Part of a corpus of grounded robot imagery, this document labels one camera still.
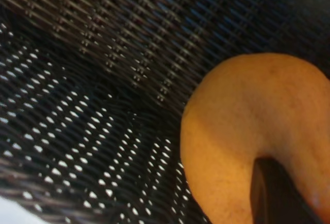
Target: dark object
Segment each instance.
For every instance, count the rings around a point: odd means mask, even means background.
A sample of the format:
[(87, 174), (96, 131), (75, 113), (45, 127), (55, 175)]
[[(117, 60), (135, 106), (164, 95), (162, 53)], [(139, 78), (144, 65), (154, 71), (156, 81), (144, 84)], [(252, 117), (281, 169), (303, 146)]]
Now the dark object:
[(201, 224), (180, 119), (226, 58), (329, 76), (329, 0), (0, 0), (0, 194), (46, 221)]
[(274, 159), (256, 159), (250, 200), (254, 224), (322, 224)]

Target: golden bagel crust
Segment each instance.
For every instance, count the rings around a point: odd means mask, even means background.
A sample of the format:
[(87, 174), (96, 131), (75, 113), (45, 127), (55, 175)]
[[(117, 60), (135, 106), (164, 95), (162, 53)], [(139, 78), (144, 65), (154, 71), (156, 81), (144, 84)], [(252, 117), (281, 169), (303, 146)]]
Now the golden bagel crust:
[(181, 160), (194, 198), (213, 224), (252, 224), (256, 157), (272, 156), (330, 223), (330, 84), (312, 64), (284, 54), (233, 57), (189, 100)]

